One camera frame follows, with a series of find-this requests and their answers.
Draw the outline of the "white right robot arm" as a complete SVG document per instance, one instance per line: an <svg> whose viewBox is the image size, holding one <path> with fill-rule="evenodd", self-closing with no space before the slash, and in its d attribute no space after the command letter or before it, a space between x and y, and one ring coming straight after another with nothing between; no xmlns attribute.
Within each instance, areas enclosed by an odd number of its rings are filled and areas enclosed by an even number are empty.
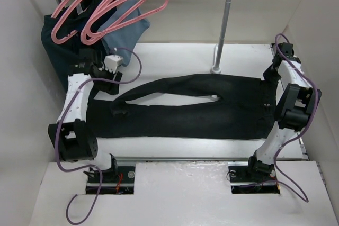
<svg viewBox="0 0 339 226"><path fill-rule="evenodd" d="M314 118L321 91L301 70L289 41L275 43L275 55L264 78L276 75L283 94L274 109L274 125L264 143L249 158L246 177L255 182L271 180L280 151L305 133Z"/></svg>

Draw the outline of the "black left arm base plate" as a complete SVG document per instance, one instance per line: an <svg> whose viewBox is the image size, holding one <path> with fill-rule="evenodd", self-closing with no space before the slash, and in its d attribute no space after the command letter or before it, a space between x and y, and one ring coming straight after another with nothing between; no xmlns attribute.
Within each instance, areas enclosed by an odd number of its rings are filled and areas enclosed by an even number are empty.
<svg viewBox="0 0 339 226"><path fill-rule="evenodd" d="M87 176L85 187L86 194L96 194L100 173L98 170L89 168L84 171ZM117 166L108 170L103 170L103 180L100 189L102 195L131 195L134 193L135 166Z"/></svg>

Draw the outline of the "white rack base foot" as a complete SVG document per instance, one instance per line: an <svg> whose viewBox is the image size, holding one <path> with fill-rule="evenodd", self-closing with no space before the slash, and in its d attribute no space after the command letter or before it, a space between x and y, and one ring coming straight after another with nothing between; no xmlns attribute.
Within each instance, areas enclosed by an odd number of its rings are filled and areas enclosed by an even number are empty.
<svg viewBox="0 0 339 226"><path fill-rule="evenodd" d="M221 73L220 62L221 62L221 53L219 51L218 45L215 45L214 52L213 52L213 64L210 69L211 73L214 73L214 74Z"/></svg>

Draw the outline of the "light blue hanging garment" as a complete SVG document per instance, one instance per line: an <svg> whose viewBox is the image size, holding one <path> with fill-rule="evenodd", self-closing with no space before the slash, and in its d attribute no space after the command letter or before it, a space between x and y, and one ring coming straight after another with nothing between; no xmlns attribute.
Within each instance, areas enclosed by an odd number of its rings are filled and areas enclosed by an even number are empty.
<svg viewBox="0 0 339 226"><path fill-rule="evenodd" d="M108 28L113 22L120 18L129 8L134 6L137 0L127 0L122 3L116 12L106 21L97 31L103 31ZM119 48L116 52L117 55L123 58L123 66L127 66L131 59L131 52L135 48L138 40L142 34L150 27L150 22L147 19L139 20L131 25L115 30L106 34L101 41L107 46L107 55L109 55L114 48Z"/></svg>

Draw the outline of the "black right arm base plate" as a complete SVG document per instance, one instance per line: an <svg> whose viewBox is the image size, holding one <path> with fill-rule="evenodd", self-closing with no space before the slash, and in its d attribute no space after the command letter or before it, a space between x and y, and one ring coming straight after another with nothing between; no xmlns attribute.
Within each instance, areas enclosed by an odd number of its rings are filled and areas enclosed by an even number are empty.
<svg viewBox="0 0 339 226"><path fill-rule="evenodd" d="M280 194L275 176L250 173L244 164L230 163L226 178L230 181L232 194Z"/></svg>

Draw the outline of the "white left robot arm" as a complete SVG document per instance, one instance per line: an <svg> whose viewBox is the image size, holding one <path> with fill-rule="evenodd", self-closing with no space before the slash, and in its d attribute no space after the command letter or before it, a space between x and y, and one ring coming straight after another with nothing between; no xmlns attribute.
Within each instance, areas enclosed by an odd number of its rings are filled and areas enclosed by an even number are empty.
<svg viewBox="0 0 339 226"><path fill-rule="evenodd" d="M118 177L115 157L99 149L97 138L86 123L86 112L93 90L116 94L121 80L117 68L122 65L119 55L102 58L92 49L80 51L85 57L71 64L67 72L67 94L57 123L48 126L48 134L59 162L82 162L100 169L107 182Z"/></svg>

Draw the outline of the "black trousers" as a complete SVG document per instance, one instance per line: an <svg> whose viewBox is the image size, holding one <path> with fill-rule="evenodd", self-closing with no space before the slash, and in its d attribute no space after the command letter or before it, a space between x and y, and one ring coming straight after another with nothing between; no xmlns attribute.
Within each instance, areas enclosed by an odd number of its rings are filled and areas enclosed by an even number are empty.
<svg viewBox="0 0 339 226"><path fill-rule="evenodd" d="M264 139L274 125L280 75L262 79L194 74L143 84L114 101L94 100L86 123L98 138L178 137L201 139ZM181 106L136 105L153 94L216 95L217 101Z"/></svg>

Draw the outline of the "grey right rack pole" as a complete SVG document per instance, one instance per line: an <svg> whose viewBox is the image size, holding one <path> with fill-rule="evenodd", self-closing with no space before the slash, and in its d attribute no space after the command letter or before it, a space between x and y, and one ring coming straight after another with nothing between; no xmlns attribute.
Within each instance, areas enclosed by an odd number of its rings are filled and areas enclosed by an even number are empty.
<svg viewBox="0 0 339 226"><path fill-rule="evenodd" d="M231 6L231 0L225 0L224 12L222 16L221 30L220 30L220 36L219 36L219 42L218 42L218 47L219 47L219 51L221 55L222 55L222 50L223 50L224 42L225 42L225 35L226 35L226 28L228 24L229 13L230 13L230 6Z"/></svg>

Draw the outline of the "dark navy hanging garment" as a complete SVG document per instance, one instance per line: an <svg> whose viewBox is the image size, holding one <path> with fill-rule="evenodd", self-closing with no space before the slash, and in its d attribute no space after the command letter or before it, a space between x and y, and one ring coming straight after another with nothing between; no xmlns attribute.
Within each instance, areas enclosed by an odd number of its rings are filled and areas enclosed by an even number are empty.
<svg viewBox="0 0 339 226"><path fill-rule="evenodd" d="M83 12L78 14L77 10L75 9L72 11L71 14L71 26L70 31L76 30L78 33L71 38L71 44L72 44L72 51L75 53L75 55L80 58L79 56L79 50L82 48L90 48L95 49L96 51L101 51L102 57L106 56L108 53L107 46L101 41L97 41L96 43L92 45L85 45L80 40L80 33L83 30L86 22L90 18L90 16L93 14L95 9L98 7L102 0L82 0L80 2L80 7L82 8ZM101 16L97 21L94 22L94 24L91 26L91 29L93 32L97 32L100 27L108 21L108 19L116 12L117 8L114 7L113 10L107 12L103 16Z"/></svg>

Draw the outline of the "dark green hanging trousers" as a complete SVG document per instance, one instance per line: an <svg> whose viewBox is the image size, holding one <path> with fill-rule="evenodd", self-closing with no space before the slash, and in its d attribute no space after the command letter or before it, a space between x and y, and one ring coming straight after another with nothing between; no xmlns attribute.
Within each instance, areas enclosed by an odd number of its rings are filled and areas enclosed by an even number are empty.
<svg viewBox="0 0 339 226"><path fill-rule="evenodd" d="M89 17L89 15L84 13L81 15L71 14L67 17L58 30L57 37L63 38L74 30L77 31L77 34L62 44L54 43L51 38L52 30L60 18L53 18L51 15L44 17L41 42L65 91L68 88L68 71L70 66L84 58L79 54L80 49L90 48L95 50L100 61L103 61L103 58L106 56L106 49L102 42L98 41L93 45L87 46L80 40L80 33Z"/></svg>

